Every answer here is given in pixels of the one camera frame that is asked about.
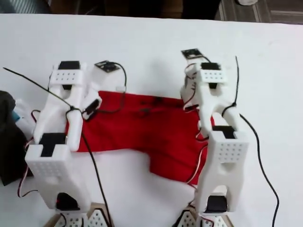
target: gray carpet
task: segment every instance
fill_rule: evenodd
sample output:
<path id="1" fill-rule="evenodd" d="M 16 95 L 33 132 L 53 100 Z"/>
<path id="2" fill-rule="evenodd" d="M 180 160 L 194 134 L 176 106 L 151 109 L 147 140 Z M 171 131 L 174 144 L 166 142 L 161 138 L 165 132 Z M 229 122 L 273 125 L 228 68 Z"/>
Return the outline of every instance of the gray carpet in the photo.
<path id="1" fill-rule="evenodd" d="M 303 0 L 258 0 L 253 6 L 222 0 L 216 20 L 303 25 Z"/>

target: black cable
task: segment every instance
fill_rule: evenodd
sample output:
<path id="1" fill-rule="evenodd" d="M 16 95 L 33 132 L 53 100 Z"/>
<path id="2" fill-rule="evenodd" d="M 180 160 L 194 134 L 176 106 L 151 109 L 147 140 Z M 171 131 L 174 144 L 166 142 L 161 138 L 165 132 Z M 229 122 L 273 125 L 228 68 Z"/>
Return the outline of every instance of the black cable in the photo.
<path id="1" fill-rule="evenodd" d="M 40 87 L 40 88 L 43 89 L 44 91 L 46 91 L 46 92 L 52 94 L 53 96 L 57 97 L 57 98 L 60 99 L 61 101 L 65 102 L 68 106 L 71 106 L 71 105 L 70 105 L 68 102 L 66 102 L 64 99 L 60 98 L 59 96 L 57 96 L 57 95 L 54 94 L 53 92 L 51 92 L 51 91 L 47 90 L 46 88 L 42 87 L 40 84 L 38 84 L 37 82 L 33 81 L 32 79 L 30 79 L 30 78 L 28 78 L 28 77 L 26 77 L 26 76 L 24 76 L 24 75 L 22 75 L 22 74 L 20 74 L 20 73 L 17 73 L 17 72 L 15 72 L 15 71 L 13 71 L 13 70 L 7 69 L 7 68 L 5 68 L 5 67 L 3 67 L 3 69 L 5 69 L 6 71 L 9 71 L 9 72 L 11 72 L 11 73 L 14 73 L 14 74 L 16 74 L 16 75 L 18 75 L 18 76 L 20 76 L 20 77 L 23 77 L 24 79 L 26 79 L 26 80 L 28 80 L 29 82 L 32 82 L 33 84 L 37 85 L 38 87 Z"/>
<path id="2" fill-rule="evenodd" d="M 236 86 L 236 96 L 235 96 L 235 100 L 234 100 L 234 102 L 230 105 L 230 106 L 228 106 L 228 107 L 226 107 L 226 108 L 224 108 L 224 110 L 222 111 L 222 117 L 224 116 L 224 114 L 225 114 L 225 112 L 229 109 L 229 108 L 231 108 L 231 107 L 236 107 L 237 106 L 237 99 L 238 99 L 238 88 L 239 88 L 239 75 L 240 75 L 240 73 L 239 73 L 239 64 L 238 64 L 238 58 L 237 58 L 237 56 L 236 56 L 236 62 L 237 62 L 237 86 Z"/>
<path id="3" fill-rule="evenodd" d="M 236 87 L 236 97 L 235 97 L 235 100 L 233 102 L 232 105 L 226 107 L 223 112 L 222 112 L 222 117 L 224 116 L 224 113 L 226 112 L 226 110 L 232 106 L 237 106 L 237 98 L 238 98 L 238 89 L 239 89 L 239 77 L 240 77 L 240 74 L 239 74 L 239 65 L 238 65 L 238 59 L 237 59 L 237 56 L 236 56 L 236 62 L 237 62 L 237 72 L 238 72 L 238 79 L 237 79 L 237 87 Z M 279 209 L 279 205 L 280 205 L 280 200 L 279 200 L 279 196 L 277 194 L 277 192 L 275 191 L 273 185 L 271 184 L 271 182 L 269 181 L 265 171 L 264 171 L 264 168 L 263 168 L 263 164 L 262 164 L 262 160 L 261 160 L 261 155 L 260 155 L 260 140 L 259 140 L 259 136 L 258 136 L 258 133 L 257 131 L 255 130 L 255 128 L 252 126 L 252 124 L 242 115 L 240 114 L 240 117 L 245 121 L 245 123 L 250 127 L 250 129 L 253 131 L 253 133 L 255 134 L 255 137 L 256 137 L 256 140 L 257 140 L 257 153 L 258 153 L 258 161 L 259 161 L 259 165 L 260 165 L 260 168 L 261 168 L 261 171 L 262 171 L 262 174 L 266 180 L 266 182 L 268 183 L 270 189 L 273 191 L 275 197 L 276 197 L 276 208 L 275 208 L 275 212 L 274 212 L 274 216 L 273 216 L 273 220 L 272 220 L 272 227 L 275 227 L 275 221 L 276 221 L 276 215 L 278 213 L 278 209 Z"/>
<path id="4" fill-rule="evenodd" d="M 279 196 L 278 196 L 277 192 L 275 191 L 273 185 L 269 181 L 269 179 L 268 179 L 268 177 L 267 177 L 267 175 L 266 175 L 266 173 L 264 171 L 264 168 L 263 168 L 263 165 L 262 165 L 262 161 L 261 161 L 261 156 L 260 156 L 260 141 L 259 141 L 259 136 L 258 136 L 256 130 L 254 129 L 254 127 L 251 125 L 251 123 L 242 114 L 240 114 L 240 117 L 246 122 L 246 124 L 251 128 L 251 130 L 253 131 L 253 133 L 256 136 L 256 140 L 257 140 L 257 152 L 258 152 L 258 160 L 259 160 L 260 168 L 261 168 L 262 174 L 263 174 L 266 182 L 268 183 L 268 185 L 270 186 L 271 190 L 273 191 L 273 193 L 275 194 L 275 197 L 276 197 L 276 209 L 275 209 L 275 213 L 274 213 L 273 221 L 272 221 L 272 227 L 274 227 L 275 226 L 275 221 L 276 221 L 276 214 L 278 212 L 279 204 L 280 204 Z"/>
<path id="5" fill-rule="evenodd" d="M 64 222 L 65 222 L 64 226 L 62 226 L 62 227 L 66 227 L 66 224 L 67 224 L 66 217 L 62 213 L 60 213 L 60 215 L 62 216 L 62 218 L 64 219 Z"/>
<path id="6" fill-rule="evenodd" d="M 205 60 L 207 60 L 209 63 L 212 63 L 207 57 L 205 57 L 204 55 L 203 55 L 203 58 L 205 59 Z"/>
<path id="7" fill-rule="evenodd" d="M 44 91 L 46 91 L 46 92 L 52 94 L 53 96 L 55 96 L 55 97 L 57 97 L 58 99 L 60 99 L 60 100 L 62 100 L 63 102 L 65 102 L 65 103 L 70 107 L 70 110 L 68 110 L 68 111 L 65 113 L 65 117 L 66 117 L 66 118 L 67 118 L 67 114 L 68 114 L 69 112 L 71 112 L 71 111 L 74 111 L 74 110 L 78 110 L 78 111 L 80 111 L 80 113 L 82 114 L 82 111 L 81 111 L 79 108 L 75 108 L 74 106 L 70 105 L 70 104 L 67 103 L 64 99 L 60 98 L 59 96 L 57 96 L 57 95 L 54 94 L 53 92 L 51 92 L 51 91 L 45 89 L 44 87 L 42 87 L 42 86 L 41 86 L 40 84 L 38 84 L 37 82 L 31 80 L 30 78 L 28 78 L 28 77 L 26 77 L 26 76 L 24 76 L 24 75 L 22 75 L 22 74 L 20 74 L 20 73 L 17 73 L 17 72 L 15 72 L 15 71 L 12 71 L 12 70 L 10 70 L 10 69 L 7 69 L 7 68 L 4 68 L 4 69 L 5 69 L 6 71 L 9 71 L 9 72 L 14 73 L 14 74 L 16 74 L 16 75 L 18 75 L 18 76 L 23 77 L 24 79 L 26 79 L 26 80 L 32 82 L 33 84 L 37 85 L 38 87 L 40 87 L 40 88 L 43 89 Z M 90 149 L 90 147 L 89 147 L 89 144 L 88 144 L 88 142 L 87 142 L 87 140 L 86 140 L 84 134 L 81 133 L 81 136 L 83 137 L 83 140 L 84 140 L 84 142 L 85 142 L 85 145 L 86 145 L 86 147 L 87 147 L 87 149 L 88 149 L 88 151 L 89 151 L 90 157 L 91 157 L 92 162 L 93 162 L 93 164 L 94 164 L 94 168 L 95 168 L 95 170 L 96 170 L 96 174 L 97 174 L 97 179 L 98 179 L 99 187 L 100 187 L 100 190 L 101 190 L 101 193 L 102 193 L 102 197 L 103 197 L 103 200 L 104 200 L 104 203 L 105 203 L 105 207 L 106 207 L 106 209 L 107 209 L 110 227 L 113 227 L 112 220 L 111 220 L 110 213 L 109 213 L 109 209 L 108 209 L 108 205 L 107 205 L 107 200 L 106 200 L 105 195 L 104 195 L 104 192 L 103 192 L 103 188 L 102 188 L 102 184 L 101 184 L 101 180 L 100 180 L 98 168 L 97 168 L 97 165 L 96 165 L 96 161 L 95 161 L 95 159 L 94 159 L 94 156 L 93 156 L 93 154 L 92 154 L 92 152 L 91 152 L 91 149 Z"/>
<path id="8" fill-rule="evenodd" d="M 112 63 L 112 64 L 115 64 L 115 65 L 118 65 L 121 67 L 121 69 L 123 70 L 123 73 L 124 73 L 124 87 L 125 87 L 125 90 L 124 92 L 122 93 L 122 96 L 121 96 L 121 100 L 120 100 L 120 105 L 117 109 L 115 110 L 100 110 L 98 109 L 97 112 L 99 113 L 107 113 L 107 114 L 113 114 L 113 113 L 116 113 L 120 110 L 123 109 L 124 105 L 125 105 L 125 95 L 126 95 L 126 84 L 127 84 L 127 73 L 124 69 L 124 67 L 120 64 L 120 63 L 117 63 L 117 62 L 113 62 L 113 61 L 110 61 L 109 63 Z"/>
<path id="9" fill-rule="evenodd" d="M 84 143 L 85 143 L 85 145 L 86 145 L 86 147 L 87 147 L 87 150 L 89 151 L 91 160 L 93 161 L 94 168 L 95 168 L 95 171 L 96 171 L 96 175 L 97 175 L 97 178 L 98 178 L 99 187 L 100 187 L 100 190 L 101 190 L 101 193 L 102 193 L 102 197 L 103 197 L 103 199 L 104 199 L 105 207 L 106 207 L 106 209 L 107 209 L 109 224 L 110 224 L 110 227 L 113 227 L 112 218 L 111 218 L 111 216 L 110 216 L 110 212 L 109 212 L 107 200 L 106 200 L 106 198 L 105 198 L 105 194 L 104 194 L 104 191 L 103 191 L 103 188 L 102 188 L 102 184 L 101 184 L 100 176 L 99 176 L 99 172 L 98 172 L 98 167 L 97 167 L 97 164 L 96 164 L 94 155 L 93 155 L 93 153 L 91 152 L 91 149 L 90 149 L 90 147 L 89 147 L 89 143 L 87 142 L 87 139 L 86 139 L 86 137 L 84 136 L 83 133 L 81 133 L 81 136 L 82 136 L 82 138 L 83 138 L 83 140 L 84 140 Z"/>

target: red cloth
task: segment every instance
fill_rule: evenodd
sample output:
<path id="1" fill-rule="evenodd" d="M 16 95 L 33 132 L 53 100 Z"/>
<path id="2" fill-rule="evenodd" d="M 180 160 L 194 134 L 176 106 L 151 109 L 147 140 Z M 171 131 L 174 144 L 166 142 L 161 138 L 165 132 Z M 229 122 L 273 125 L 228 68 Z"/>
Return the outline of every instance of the red cloth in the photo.
<path id="1" fill-rule="evenodd" d="M 101 109 L 115 110 L 121 93 L 99 92 Z M 196 169 L 199 151 L 204 145 L 195 139 L 198 114 L 185 113 L 181 99 L 125 95 L 125 105 L 116 113 L 98 113 L 83 124 L 92 151 L 131 148 L 150 156 L 150 171 L 168 179 L 185 182 Z M 80 152 L 87 151 L 81 140 Z M 201 158 L 196 184 L 205 163 Z"/>

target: hole pattern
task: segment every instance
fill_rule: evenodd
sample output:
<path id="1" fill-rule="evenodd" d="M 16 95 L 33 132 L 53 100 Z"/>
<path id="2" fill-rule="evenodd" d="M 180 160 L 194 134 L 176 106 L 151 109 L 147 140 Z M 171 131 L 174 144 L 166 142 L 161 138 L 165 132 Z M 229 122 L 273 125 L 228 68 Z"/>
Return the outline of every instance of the hole pattern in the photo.
<path id="1" fill-rule="evenodd" d="M 217 80 L 218 82 L 220 82 L 221 80 L 223 80 L 223 73 L 221 72 L 208 72 L 208 71 L 205 71 L 203 72 L 202 74 L 202 78 L 203 79 L 212 79 L 212 80 Z"/>
<path id="2" fill-rule="evenodd" d="M 77 80 L 77 78 L 79 76 L 81 76 L 81 74 L 78 74 L 76 72 L 60 72 L 58 71 L 56 74 L 54 74 L 53 76 L 55 76 L 54 80 L 58 81 L 60 83 L 68 83 L 70 80 Z"/>
<path id="3" fill-rule="evenodd" d="M 89 218 L 90 227 L 107 227 L 105 219 L 100 210 L 95 210 Z"/>
<path id="4" fill-rule="evenodd" d="M 64 172 L 58 164 L 53 162 L 34 162 L 31 170 L 41 176 L 62 176 L 62 172 Z"/>
<path id="5" fill-rule="evenodd" d="M 212 223 L 207 220 L 202 220 L 203 227 L 212 227 Z M 215 216 L 214 218 L 214 227 L 228 227 L 226 223 L 224 222 L 223 218 L 221 216 Z"/>
<path id="6" fill-rule="evenodd" d="M 196 220 L 191 215 L 189 211 L 184 212 L 178 227 L 194 227 L 196 225 Z"/>
<path id="7" fill-rule="evenodd" d="M 218 149 L 217 157 L 220 162 L 235 163 L 240 160 L 245 149 L 240 143 L 221 143 Z"/>

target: white table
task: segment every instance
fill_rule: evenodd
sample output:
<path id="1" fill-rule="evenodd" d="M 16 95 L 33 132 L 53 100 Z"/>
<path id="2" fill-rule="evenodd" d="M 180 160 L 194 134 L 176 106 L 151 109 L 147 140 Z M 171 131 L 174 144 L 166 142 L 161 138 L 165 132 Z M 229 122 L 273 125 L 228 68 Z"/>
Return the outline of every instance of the white table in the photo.
<path id="1" fill-rule="evenodd" d="M 28 75 L 47 86 L 52 65 L 80 60 L 121 63 L 128 73 L 128 92 L 179 98 L 186 61 L 180 50 L 199 48 L 227 67 L 235 88 L 240 65 L 238 108 L 259 133 L 265 171 L 280 196 L 276 227 L 295 226 L 303 207 L 303 26 L 172 19 L 95 16 L 0 15 L 0 66 Z M 103 89 L 123 83 L 116 74 L 99 78 Z M 35 85 L 0 71 L 0 89 L 41 109 L 47 94 Z M 257 160 L 255 138 L 245 163 L 245 184 L 236 227 L 271 226 L 276 200 Z M 183 183 L 149 173 L 149 159 L 136 151 L 96 155 L 100 177 L 117 227 L 167 227 L 193 191 Z M 75 164 L 89 176 L 95 202 L 102 202 L 88 154 Z M 24 190 L 33 187 L 26 182 Z M 1 226 L 42 226 L 53 214 L 38 194 L 19 199 L 17 182 L 0 186 Z"/>

